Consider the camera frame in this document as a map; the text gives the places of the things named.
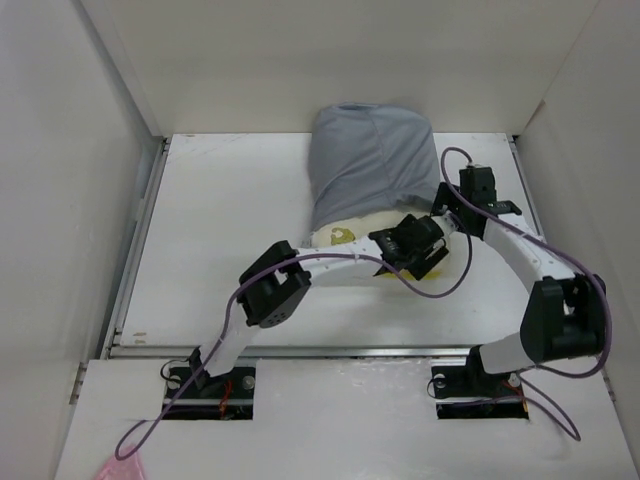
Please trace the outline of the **cream and yellow pillow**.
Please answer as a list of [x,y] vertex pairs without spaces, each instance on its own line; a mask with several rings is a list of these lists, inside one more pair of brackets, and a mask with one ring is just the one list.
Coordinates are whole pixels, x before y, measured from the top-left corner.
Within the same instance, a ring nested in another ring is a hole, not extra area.
[[[310,234],[309,245],[313,248],[327,248],[369,239],[378,245],[383,259],[390,264],[394,260],[396,248],[391,241],[392,232],[407,215],[413,215],[416,218],[429,216],[434,220],[444,230],[447,248],[449,253],[451,252],[450,237],[457,230],[455,223],[448,217],[432,217],[427,212],[415,209],[380,211],[328,223]],[[435,279],[445,269],[448,255],[433,270],[401,269],[398,271],[410,280]]]

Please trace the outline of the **grey fabric pillowcase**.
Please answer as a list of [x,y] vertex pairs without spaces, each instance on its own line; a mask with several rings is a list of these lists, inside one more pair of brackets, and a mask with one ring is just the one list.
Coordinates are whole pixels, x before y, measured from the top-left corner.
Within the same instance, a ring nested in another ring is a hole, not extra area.
[[409,213],[425,215],[440,182],[431,122],[394,105],[326,107],[313,124],[307,173],[311,246],[349,243]]

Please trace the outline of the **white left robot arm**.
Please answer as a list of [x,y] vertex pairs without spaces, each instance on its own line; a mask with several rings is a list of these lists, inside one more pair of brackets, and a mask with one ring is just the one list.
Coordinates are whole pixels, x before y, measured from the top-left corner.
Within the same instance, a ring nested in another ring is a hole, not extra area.
[[407,215],[397,226],[349,243],[269,247],[239,278],[213,340],[188,358],[189,384],[205,397],[217,394],[255,335],[289,319],[312,288],[351,286],[373,278],[422,280],[450,253],[455,226],[446,216]]

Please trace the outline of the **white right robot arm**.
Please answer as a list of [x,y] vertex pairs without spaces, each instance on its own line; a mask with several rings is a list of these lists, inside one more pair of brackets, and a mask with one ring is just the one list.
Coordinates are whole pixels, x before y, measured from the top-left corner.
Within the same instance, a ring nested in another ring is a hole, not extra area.
[[547,369],[555,360],[595,356],[591,371],[603,368],[612,340],[604,282],[546,244],[517,205],[498,200],[491,168],[462,169],[458,185],[444,180],[432,214],[455,219],[464,232],[491,247],[529,294],[517,332],[470,350],[463,370],[470,391],[487,393],[500,375]]

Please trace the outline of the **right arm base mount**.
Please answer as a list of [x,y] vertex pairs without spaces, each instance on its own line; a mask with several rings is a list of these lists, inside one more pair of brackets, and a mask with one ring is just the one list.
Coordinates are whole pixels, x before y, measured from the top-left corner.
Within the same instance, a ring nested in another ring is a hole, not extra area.
[[518,377],[514,372],[486,373],[479,347],[464,360],[432,361],[427,388],[439,420],[529,419]]

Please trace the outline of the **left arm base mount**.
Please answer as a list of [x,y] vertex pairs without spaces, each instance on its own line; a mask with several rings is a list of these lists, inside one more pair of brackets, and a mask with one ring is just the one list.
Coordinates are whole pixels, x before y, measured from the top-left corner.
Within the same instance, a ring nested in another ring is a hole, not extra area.
[[256,362],[241,360],[229,373],[193,382],[170,407],[164,420],[248,421],[253,419]]

